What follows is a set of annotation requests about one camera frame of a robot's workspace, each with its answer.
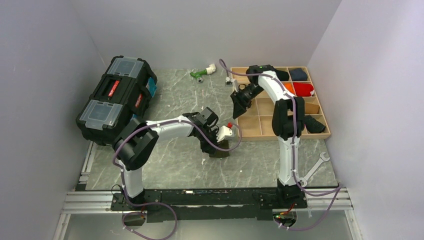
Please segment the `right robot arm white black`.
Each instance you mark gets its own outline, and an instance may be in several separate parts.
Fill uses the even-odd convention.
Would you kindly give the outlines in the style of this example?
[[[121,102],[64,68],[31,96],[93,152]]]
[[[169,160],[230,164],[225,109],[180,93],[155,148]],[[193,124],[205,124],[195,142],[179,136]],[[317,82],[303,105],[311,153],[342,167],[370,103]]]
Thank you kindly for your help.
[[[282,208],[305,209],[308,204],[297,171],[299,143],[305,128],[305,101],[292,94],[279,79],[271,65],[251,65],[244,76],[249,83],[237,87],[230,95],[233,103],[233,119],[247,112],[252,100],[266,92],[273,102],[271,129],[279,146],[279,171],[274,194]]]

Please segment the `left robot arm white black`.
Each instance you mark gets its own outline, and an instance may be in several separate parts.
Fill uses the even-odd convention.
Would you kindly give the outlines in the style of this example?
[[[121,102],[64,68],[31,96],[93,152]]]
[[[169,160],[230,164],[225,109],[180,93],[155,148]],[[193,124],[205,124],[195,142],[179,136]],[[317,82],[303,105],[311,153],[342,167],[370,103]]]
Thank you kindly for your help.
[[[218,116],[210,109],[184,113],[176,118],[148,121],[141,117],[132,119],[114,140],[112,163],[120,168],[122,187],[126,195],[124,204],[131,210],[144,203],[142,167],[148,161],[157,142],[195,137],[203,153],[214,156],[225,139],[225,128],[218,127]]]

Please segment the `wooden compartment tray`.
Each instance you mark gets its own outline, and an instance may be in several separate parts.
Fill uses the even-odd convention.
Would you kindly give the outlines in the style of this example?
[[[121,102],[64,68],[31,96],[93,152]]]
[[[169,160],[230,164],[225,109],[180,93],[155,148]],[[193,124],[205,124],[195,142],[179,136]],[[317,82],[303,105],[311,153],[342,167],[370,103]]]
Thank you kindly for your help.
[[[331,135],[306,67],[251,65],[230,69],[232,117],[244,141],[275,141]]]

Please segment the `olive green underwear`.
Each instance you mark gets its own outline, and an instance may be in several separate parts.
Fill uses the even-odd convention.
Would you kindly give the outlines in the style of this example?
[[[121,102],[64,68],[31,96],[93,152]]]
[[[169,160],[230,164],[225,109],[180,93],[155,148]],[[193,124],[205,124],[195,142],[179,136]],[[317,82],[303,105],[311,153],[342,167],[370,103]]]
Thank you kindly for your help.
[[[229,141],[228,140],[223,140],[218,144],[218,147],[220,149],[224,149],[224,150],[219,150],[216,148],[213,148],[213,151],[208,155],[210,158],[214,158],[214,159],[222,159],[222,158],[227,158],[230,156],[230,153],[228,151],[229,147]]]

